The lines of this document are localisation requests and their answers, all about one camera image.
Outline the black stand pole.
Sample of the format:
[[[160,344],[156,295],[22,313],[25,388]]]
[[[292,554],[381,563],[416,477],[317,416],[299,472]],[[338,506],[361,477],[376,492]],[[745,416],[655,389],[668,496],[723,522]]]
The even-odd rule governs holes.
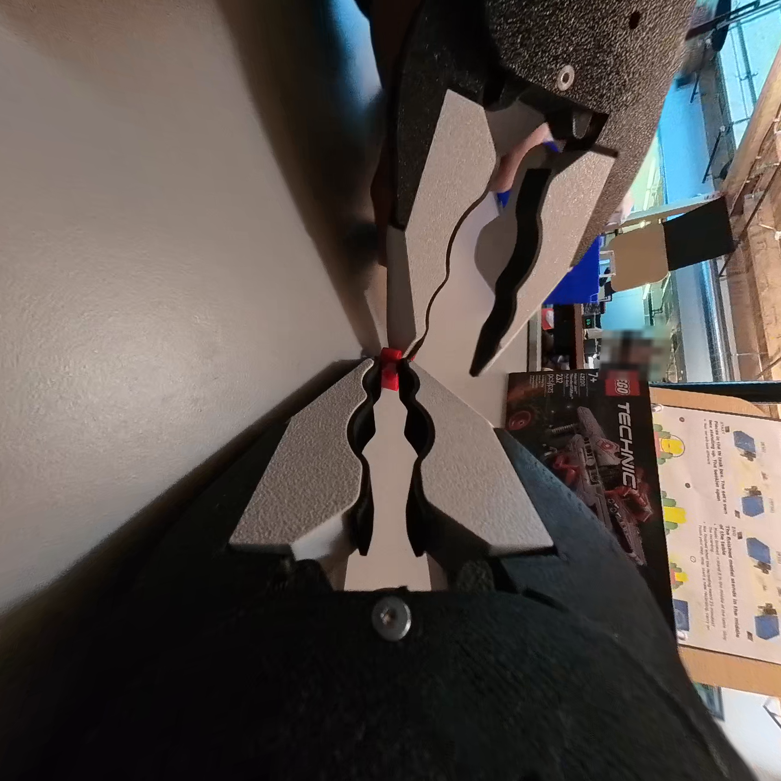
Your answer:
[[[653,382],[649,386],[707,395],[734,397],[755,405],[780,405],[780,380],[730,380],[719,382]]]

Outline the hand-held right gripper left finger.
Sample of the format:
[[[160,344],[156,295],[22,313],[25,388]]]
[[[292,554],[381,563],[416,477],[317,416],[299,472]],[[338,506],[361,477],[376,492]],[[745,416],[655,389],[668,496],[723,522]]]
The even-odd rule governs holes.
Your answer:
[[[374,500],[364,451],[380,393],[380,366],[366,359],[289,419],[231,548],[292,558],[367,554]]]

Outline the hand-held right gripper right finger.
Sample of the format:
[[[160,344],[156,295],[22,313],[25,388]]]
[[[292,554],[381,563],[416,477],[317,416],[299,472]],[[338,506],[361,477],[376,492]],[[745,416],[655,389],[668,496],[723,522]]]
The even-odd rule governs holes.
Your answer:
[[[417,556],[503,558],[554,544],[493,425],[403,362],[405,438],[415,452],[405,506]]]

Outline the blue plastic bin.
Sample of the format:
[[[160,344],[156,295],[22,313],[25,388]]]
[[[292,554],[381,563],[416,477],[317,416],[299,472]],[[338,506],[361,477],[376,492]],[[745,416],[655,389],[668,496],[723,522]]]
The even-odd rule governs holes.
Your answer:
[[[599,235],[556,288],[544,300],[543,307],[589,305],[598,303],[600,290],[600,252],[604,236]]]

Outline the person's left hand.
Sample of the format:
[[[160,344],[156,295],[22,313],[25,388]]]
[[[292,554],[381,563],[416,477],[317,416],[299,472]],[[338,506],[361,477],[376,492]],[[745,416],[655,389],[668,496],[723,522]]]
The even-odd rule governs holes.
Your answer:
[[[504,154],[493,179],[493,191],[499,194],[512,190],[516,173],[523,159],[533,149],[553,141],[549,125],[544,122],[511,151]]]

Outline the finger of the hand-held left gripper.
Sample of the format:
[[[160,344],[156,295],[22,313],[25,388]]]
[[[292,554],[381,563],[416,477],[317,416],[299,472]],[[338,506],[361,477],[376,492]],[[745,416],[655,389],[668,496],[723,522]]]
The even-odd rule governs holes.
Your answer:
[[[427,333],[431,304],[447,281],[452,239],[483,198],[496,162],[485,110],[448,90],[411,216],[405,228],[389,227],[386,235],[388,347],[405,358]]]
[[[493,305],[477,337],[471,376],[480,376],[506,350],[582,257],[582,240],[616,157],[596,151],[534,151],[522,164],[508,203],[476,241],[478,270]]]

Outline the red angled lego beam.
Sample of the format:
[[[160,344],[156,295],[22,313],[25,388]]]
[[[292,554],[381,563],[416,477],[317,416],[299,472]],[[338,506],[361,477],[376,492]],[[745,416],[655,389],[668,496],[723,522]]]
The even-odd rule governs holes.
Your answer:
[[[384,390],[412,394],[419,389],[419,378],[409,366],[415,351],[403,354],[401,350],[384,347],[380,352],[380,379]]]

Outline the silver air duct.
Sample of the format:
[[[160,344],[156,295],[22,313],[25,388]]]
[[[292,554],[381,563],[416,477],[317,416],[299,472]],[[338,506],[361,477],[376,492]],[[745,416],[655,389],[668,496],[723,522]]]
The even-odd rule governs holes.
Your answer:
[[[732,381],[734,371],[729,350],[726,314],[716,273],[716,262],[712,259],[700,264],[700,295],[705,314],[705,332],[713,381]]]

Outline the black lego set box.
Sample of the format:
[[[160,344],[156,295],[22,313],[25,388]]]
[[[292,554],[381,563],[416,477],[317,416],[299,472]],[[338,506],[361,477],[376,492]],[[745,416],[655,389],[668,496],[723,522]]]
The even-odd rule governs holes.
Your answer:
[[[511,373],[505,429],[599,518],[677,630],[648,371]]]

